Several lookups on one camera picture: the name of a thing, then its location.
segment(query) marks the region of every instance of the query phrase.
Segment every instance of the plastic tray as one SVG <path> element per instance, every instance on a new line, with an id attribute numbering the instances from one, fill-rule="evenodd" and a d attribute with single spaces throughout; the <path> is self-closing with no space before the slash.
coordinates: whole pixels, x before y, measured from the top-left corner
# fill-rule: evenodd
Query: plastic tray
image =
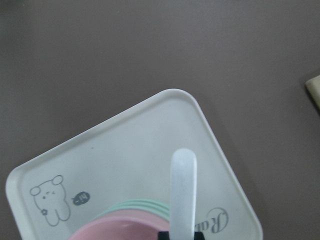
<path id="1" fill-rule="evenodd" d="M 257 216 L 197 101 L 164 90 L 18 166 L 6 194 L 24 240 L 67 240 L 118 202 L 169 204 L 173 152 L 198 161 L 195 230 L 206 240 L 262 240 Z"/>

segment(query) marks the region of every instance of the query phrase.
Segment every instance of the gray background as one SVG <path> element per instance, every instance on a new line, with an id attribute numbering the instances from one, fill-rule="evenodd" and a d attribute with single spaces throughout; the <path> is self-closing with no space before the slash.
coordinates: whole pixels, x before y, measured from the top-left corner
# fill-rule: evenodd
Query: gray background
<path id="1" fill-rule="evenodd" d="M 199 102 L 265 240 L 320 236 L 319 0 L 0 1 L 0 239 L 9 172 L 164 89 Z"/>

